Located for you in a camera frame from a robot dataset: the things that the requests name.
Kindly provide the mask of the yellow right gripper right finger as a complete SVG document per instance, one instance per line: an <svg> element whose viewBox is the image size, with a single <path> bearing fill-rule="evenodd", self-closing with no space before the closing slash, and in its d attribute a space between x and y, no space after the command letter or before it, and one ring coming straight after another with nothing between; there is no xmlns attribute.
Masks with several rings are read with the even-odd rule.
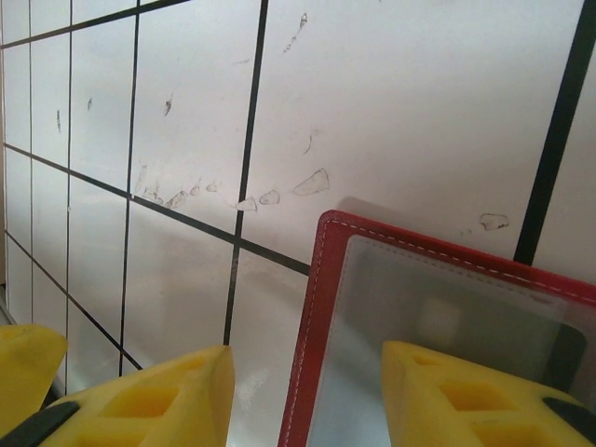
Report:
<svg viewBox="0 0 596 447"><path fill-rule="evenodd" d="M387 341L381 388L393 446L592 446L595 415L548 386Z"/></svg>

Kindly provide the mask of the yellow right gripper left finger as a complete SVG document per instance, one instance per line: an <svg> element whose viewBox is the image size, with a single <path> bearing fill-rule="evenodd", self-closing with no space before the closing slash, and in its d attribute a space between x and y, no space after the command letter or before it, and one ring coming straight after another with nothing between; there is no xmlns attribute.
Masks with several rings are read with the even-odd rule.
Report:
<svg viewBox="0 0 596 447"><path fill-rule="evenodd" d="M235 391L232 350L217 345L44 400L67 351L50 328L1 329L4 446L224 446Z"/></svg>

